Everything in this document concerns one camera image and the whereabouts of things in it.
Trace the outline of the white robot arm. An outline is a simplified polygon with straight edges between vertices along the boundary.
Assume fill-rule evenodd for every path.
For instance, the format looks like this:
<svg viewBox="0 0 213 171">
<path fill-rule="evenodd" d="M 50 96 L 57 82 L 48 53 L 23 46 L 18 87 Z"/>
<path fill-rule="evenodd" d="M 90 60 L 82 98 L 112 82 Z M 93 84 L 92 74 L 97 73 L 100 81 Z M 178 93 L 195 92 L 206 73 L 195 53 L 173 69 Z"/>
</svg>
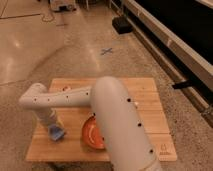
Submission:
<svg viewBox="0 0 213 171">
<path fill-rule="evenodd" d="M 57 108 L 90 107 L 114 171 L 163 171 L 128 89 L 115 77 L 100 77 L 88 87 L 54 93 L 35 83 L 19 104 L 33 110 L 44 125 L 57 121 Z"/>
</svg>

